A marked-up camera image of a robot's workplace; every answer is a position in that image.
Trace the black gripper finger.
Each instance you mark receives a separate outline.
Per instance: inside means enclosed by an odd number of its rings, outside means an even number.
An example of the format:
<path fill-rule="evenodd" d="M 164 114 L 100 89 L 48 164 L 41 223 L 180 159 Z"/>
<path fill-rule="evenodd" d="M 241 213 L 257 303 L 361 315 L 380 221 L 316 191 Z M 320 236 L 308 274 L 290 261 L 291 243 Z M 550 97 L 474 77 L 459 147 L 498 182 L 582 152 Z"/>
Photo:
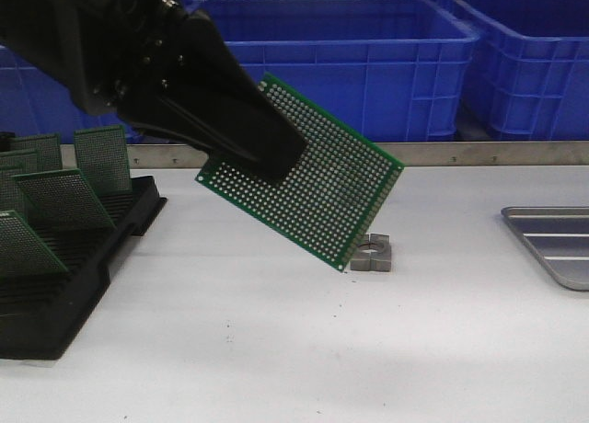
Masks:
<path fill-rule="evenodd" d="M 307 143 L 242 69 L 210 17 L 197 11 L 171 21 L 167 32 L 157 128 L 269 180 L 286 178 Z"/>

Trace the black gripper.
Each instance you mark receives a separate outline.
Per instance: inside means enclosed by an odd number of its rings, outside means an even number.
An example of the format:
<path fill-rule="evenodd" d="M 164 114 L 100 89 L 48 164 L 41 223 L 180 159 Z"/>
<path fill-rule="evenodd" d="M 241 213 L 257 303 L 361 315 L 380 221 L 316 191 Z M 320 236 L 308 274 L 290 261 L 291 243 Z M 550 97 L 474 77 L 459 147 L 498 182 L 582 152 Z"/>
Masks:
<path fill-rule="evenodd" d="M 65 86 L 90 115 L 112 112 L 123 70 L 142 34 L 155 26 L 161 0 L 1 0 L 1 43 Z M 249 103 L 213 93 L 168 97 L 128 93 L 118 115 L 152 136 L 230 158 L 264 177 L 268 118 Z"/>

